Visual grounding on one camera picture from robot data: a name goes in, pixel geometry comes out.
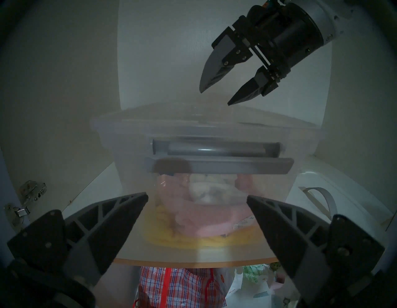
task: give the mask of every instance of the transparent container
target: transparent container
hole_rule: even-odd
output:
[[[177,248],[263,240],[245,200],[285,201],[322,136],[314,124],[224,103],[155,103],[91,123],[125,194],[145,191],[144,238]]]

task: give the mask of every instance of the white background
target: white background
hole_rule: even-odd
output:
[[[211,43],[256,0],[120,0],[118,74],[122,109],[160,101],[194,101],[198,95],[225,96],[225,104],[251,79],[261,61],[254,55],[220,82],[199,92]],[[331,76],[331,44],[298,63],[279,87],[243,103],[250,107],[322,124]]]

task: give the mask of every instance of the gray handle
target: gray handle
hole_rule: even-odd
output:
[[[280,143],[153,140],[147,172],[160,174],[287,174],[294,160],[279,158]]]
[[[169,156],[279,157],[281,144],[219,140],[153,140],[153,154]]]
[[[308,187],[308,188],[306,188],[306,189],[304,189],[303,190],[303,192],[304,193],[307,193],[307,192],[309,192],[309,190],[317,190],[318,192],[320,192],[322,195],[323,195],[323,197],[324,197],[324,199],[325,199],[325,202],[327,203],[327,205],[328,205],[328,211],[329,211],[329,215],[327,215],[328,216],[328,218],[330,219],[330,220],[332,220],[332,217],[335,215],[335,214],[337,214],[337,208],[336,208],[336,203],[335,203],[335,200],[334,200],[334,198],[332,197],[332,195],[331,195],[331,193],[328,191],[328,190],[326,190],[325,188],[322,188],[322,187]],[[321,211],[321,209],[318,207],[318,205],[316,204],[316,202],[313,202],[313,204]]]

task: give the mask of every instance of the checkered bag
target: checkered bag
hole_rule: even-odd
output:
[[[214,269],[141,267],[136,308],[218,308],[226,301]]]

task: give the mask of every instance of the wooden shelf edge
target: wooden shelf edge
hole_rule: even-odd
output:
[[[150,267],[171,267],[171,268],[217,268],[217,267],[236,267],[244,265],[255,265],[255,264],[269,264],[277,262],[276,257],[255,259],[255,260],[243,260],[243,261],[225,261],[225,262],[157,262],[157,261],[140,261],[140,260],[129,260],[129,259],[114,259],[115,264],[125,264],[134,266],[150,266]]]

